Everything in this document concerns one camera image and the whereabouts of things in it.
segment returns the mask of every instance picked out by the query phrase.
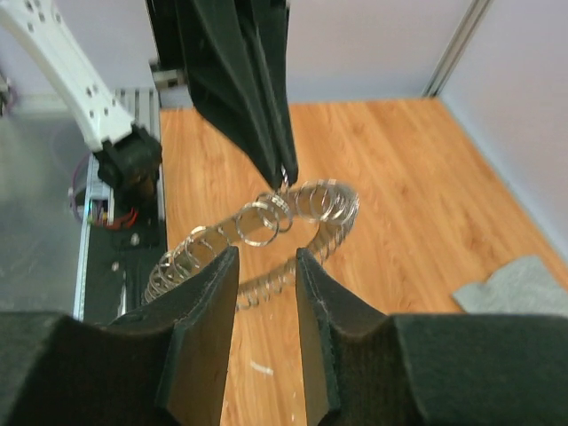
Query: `spring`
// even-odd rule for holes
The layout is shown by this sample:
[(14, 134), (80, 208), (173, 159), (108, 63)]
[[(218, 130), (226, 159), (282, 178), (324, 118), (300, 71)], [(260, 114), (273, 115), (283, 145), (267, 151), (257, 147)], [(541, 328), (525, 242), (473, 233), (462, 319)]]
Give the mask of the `spring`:
[[(335, 253), (351, 231), (359, 213), (359, 197), (349, 186), (334, 180), (305, 183), (261, 193), (235, 215), (213, 226), (198, 226), (173, 250), (165, 253), (150, 274), (146, 303), (193, 277), (219, 253), (237, 242), (265, 247), (292, 227), (294, 217), (317, 223), (318, 231), (306, 246), (321, 264)], [(249, 235), (265, 227), (272, 234), (264, 241)], [(239, 285), (236, 311), (258, 306), (296, 283), (296, 259)]]

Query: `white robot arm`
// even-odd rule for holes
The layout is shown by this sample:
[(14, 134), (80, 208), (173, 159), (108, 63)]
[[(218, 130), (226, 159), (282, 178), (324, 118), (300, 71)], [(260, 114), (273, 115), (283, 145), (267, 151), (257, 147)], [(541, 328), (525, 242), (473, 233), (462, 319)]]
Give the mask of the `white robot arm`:
[(0, 25), (43, 71), (99, 160), (99, 176), (129, 193), (156, 179), (161, 147), (116, 100), (69, 31), (53, 0), (0, 0)]

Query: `spiral coil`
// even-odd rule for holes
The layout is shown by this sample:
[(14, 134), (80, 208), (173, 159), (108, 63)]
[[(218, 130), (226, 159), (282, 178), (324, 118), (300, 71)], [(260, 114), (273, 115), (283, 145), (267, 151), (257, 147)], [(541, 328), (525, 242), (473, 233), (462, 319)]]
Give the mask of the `spiral coil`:
[[(306, 246), (323, 264), (343, 243), (359, 213), (359, 197), (334, 180), (305, 183), (297, 190), (261, 193), (232, 217), (213, 226), (198, 226), (173, 250), (165, 253), (150, 274), (144, 298), (147, 303), (193, 277), (219, 253), (239, 241), (265, 247), (288, 232), (298, 216), (319, 228)], [(249, 235), (262, 228), (272, 232), (265, 241)], [(272, 271), (239, 285), (236, 310), (257, 306), (296, 282), (292, 256)]]

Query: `wood grain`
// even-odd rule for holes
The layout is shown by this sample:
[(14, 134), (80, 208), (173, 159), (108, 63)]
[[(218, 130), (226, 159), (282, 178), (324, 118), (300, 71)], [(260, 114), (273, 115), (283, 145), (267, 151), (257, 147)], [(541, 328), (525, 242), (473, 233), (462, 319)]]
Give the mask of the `wood grain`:
[[(435, 99), (294, 105), (298, 183), (335, 178), (360, 195), (352, 233), (327, 271), (382, 312), (456, 312), (457, 288), (538, 254), (568, 271)], [(169, 245), (267, 189), (248, 158), (193, 110), (162, 113)], [(268, 248), (243, 248), (241, 281), (313, 236), (298, 220)], [(235, 319), (222, 424), (304, 425), (295, 291)], [(252, 366), (269, 367), (273, 374)]]

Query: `reflective surface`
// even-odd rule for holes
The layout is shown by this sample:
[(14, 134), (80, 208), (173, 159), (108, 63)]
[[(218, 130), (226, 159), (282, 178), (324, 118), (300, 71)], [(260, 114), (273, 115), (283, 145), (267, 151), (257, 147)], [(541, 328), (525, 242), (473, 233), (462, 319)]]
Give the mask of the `reflective surface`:
[(0, 310), (73, 312), (81, 224), (67, 190), (86, 154), (69, 115), (0, 119)]

